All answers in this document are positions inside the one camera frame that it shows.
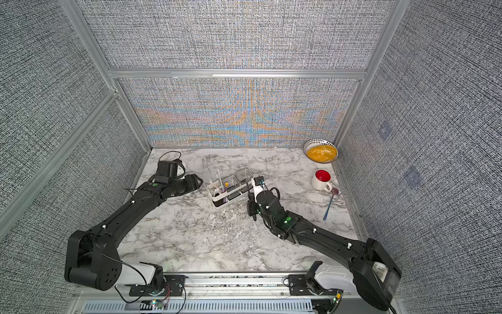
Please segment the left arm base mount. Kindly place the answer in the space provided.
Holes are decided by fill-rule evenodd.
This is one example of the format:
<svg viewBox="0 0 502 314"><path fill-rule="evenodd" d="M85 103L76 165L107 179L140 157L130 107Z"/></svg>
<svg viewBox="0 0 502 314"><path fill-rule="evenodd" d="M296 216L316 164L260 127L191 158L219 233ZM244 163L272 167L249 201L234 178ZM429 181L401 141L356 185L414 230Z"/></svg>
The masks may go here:
<svg viewBox="0 0 502 314"><path fill-rule="evenodd" d="M147 285L131 285L129 290L129 296L182 296L184 291L184 285L186 282L186 276L184 275L164 275L159 283L154 281Z"/></svg>

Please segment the purple orange toothbrush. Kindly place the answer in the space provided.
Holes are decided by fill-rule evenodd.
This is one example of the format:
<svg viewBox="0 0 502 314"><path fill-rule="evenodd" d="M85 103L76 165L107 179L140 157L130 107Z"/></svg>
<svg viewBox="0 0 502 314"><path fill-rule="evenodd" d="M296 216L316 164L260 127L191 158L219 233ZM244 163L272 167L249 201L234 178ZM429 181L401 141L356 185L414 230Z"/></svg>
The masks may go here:
<svg viewBox="0 0 502 314"><path fill-rule="evenodd" d="M222 187L222 192L225 194L225 198L223 199L224 203L229 202L228 191L227 191L228 187L229 187L229 183L225 182L224 185L223 185L223 187Z"/></svg>

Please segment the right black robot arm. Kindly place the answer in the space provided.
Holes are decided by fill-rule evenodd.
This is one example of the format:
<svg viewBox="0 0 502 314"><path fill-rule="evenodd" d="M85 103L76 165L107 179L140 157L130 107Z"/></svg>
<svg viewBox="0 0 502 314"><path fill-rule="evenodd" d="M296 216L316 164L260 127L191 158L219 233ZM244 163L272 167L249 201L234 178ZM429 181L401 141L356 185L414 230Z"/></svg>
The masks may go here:
<svg viewBox="0 0 502 314"><path fill-rule="evenodd" d="M285 210L271 191L248 193L248 215L259 215L277 238L304 245L335 260L350 271L358 294L370 306L395 313L391 303L402 272L377 240L366 242L342 237Z"/></svg>

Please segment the pink toothbrush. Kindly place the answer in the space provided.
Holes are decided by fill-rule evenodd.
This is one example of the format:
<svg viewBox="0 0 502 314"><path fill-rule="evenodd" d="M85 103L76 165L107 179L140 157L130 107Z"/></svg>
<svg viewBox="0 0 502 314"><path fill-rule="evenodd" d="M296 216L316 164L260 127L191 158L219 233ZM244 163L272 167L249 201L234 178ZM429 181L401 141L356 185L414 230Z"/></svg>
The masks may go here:
<svg viewBox="0 0 502 314"><path fill-rule="evenodd" d="M212 189L211 195L212 197L216 197L216 195L220 195L221 191L219 189L218 183L213 183L212 181L210 182L209 188Z"/></svg>

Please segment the white toothbrush holder caddy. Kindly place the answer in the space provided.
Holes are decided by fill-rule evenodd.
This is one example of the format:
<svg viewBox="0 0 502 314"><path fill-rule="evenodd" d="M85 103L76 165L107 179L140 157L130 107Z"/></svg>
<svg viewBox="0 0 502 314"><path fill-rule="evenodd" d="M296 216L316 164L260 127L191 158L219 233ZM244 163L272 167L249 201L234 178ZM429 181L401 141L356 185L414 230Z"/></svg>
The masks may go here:
<svg viewBox="0 0 502 314"><path fill-rule="evenodd" d="M250 170L244 168L227 177L219 175L215 181L210 181L206 190L213 206L222 208L246 196L252 190L253 176Z"/></svg>

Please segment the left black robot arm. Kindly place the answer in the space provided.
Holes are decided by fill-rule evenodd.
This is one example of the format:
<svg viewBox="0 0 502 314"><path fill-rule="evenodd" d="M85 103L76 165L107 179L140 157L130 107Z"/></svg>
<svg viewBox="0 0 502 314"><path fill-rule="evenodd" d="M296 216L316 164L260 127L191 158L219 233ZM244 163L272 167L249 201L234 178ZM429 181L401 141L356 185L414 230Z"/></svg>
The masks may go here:
<svg viewBox="0 0 502 314"><path fill-rule="evenodd" d="M203 180L195 174L173 181L146 181L130 201L90 230L73 232L67 243L65 280L97 290L115 286L124 263L117 248L129 231L169 198L198 190Z"/></svg>

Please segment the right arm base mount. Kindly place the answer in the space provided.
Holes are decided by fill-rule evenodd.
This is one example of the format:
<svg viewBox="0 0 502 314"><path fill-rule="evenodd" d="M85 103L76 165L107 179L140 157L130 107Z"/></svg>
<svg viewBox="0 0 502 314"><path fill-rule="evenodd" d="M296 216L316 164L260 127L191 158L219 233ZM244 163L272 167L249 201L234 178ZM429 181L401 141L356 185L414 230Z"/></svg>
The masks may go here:
<svg viewBox="0 0 502 314"><path fill-rule="evenodd" d="M287 286L292 296L336 296L343 293L341 289L325 289L306 275L289 275Z"/></svg>

